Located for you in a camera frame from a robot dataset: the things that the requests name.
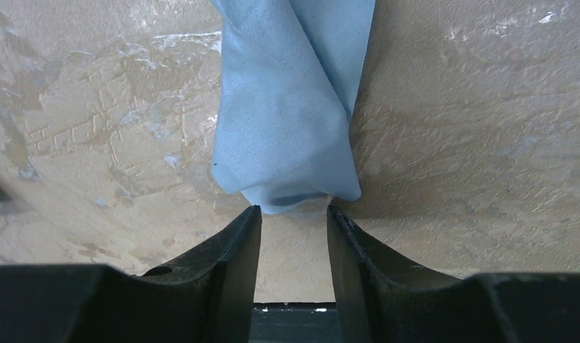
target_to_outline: scratched surface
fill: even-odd
[[[247,203],[209,176],[206,0],[0,0],[0,263],[129,273]],[[580,1],[379,0],[341,204],[454,275],[580,271]],[[264,218],[257,301],[330,301],[327,199]]]

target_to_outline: light blue fabric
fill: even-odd
[[[375,0],[211,0],[224,19],[213,178],[264,213],[361,195],[349,146]]]

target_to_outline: cloth fold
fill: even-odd
[[[361,190],[349,120],[374,0],[211,0],[223,16],[211,173],[263,213]]]

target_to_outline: folded cloth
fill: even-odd
[[[211,0],[223,16],[211,173],[267,214],[361,195],[349,120],[375,0]]]

